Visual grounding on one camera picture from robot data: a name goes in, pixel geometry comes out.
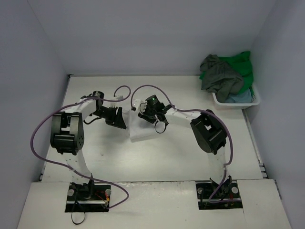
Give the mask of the grey t shirt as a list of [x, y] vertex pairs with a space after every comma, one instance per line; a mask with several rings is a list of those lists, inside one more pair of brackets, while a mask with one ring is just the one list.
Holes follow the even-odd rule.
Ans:
[[200, 65], [203, 73], [201, 89], [215, 93], [219, 102], [224, 103], [229, 94], [237, 94], [244, 86], [240, 73], [217, 55], [208, 55]]

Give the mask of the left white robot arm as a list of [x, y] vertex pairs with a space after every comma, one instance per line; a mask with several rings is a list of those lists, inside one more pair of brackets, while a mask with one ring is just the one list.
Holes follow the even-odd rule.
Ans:
[[104, 119], [107, 125], [126, 129], [122, 107], [103, 106], [104, 93], [94, 91], [81, 97], [75, 106], [52, 116], [51, 147], [61, 154], [71, 168], [71, 186], [77, 200], [90, 200], [95, 195], [93, 175], [88, 169], [82, 148], [85, 143], [83, 121], [88, 116]]

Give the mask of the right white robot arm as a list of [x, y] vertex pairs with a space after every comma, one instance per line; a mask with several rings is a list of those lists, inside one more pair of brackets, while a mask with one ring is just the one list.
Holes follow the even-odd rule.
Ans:
[[145, 101], [134, 100], [133, 110], [138, 116], [149, 123], [164, 123], [190, 128], [193, 131], [198, 146], [207, 153], [208, 162], [212, 171], [211, 191], [221, 197], [228, 191], [227, 171], [224, 164], [225, 145], [227, 133], [222, 124], [213, 117], [214, 113], [206, 111], [179, 111], [172, 105], [164, 105], [156, 95], [148, 97]]

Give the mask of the white t shirt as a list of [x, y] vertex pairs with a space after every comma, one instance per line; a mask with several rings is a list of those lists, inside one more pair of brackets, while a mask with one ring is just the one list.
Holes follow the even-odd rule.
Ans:
[[139, 118], [138, 113], [132, 110], [124, 110], [123, 118], [127, 126], [129, 139], [132, 142], [142, 141], [157, 135], [154, 125]]

